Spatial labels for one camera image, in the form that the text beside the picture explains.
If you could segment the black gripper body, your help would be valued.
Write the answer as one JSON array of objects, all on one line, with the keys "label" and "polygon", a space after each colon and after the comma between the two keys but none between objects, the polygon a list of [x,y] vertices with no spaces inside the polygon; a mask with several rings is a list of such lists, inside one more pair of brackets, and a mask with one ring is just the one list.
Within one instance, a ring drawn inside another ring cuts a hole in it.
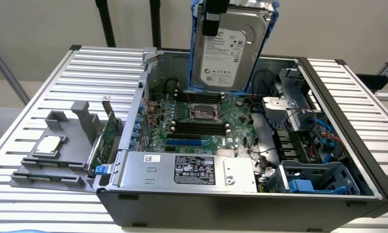
[{"label": "black gripper body", "polygon": [[230,0],[206,0],[206,12],[211,14],[223,14],[227,12]]}]

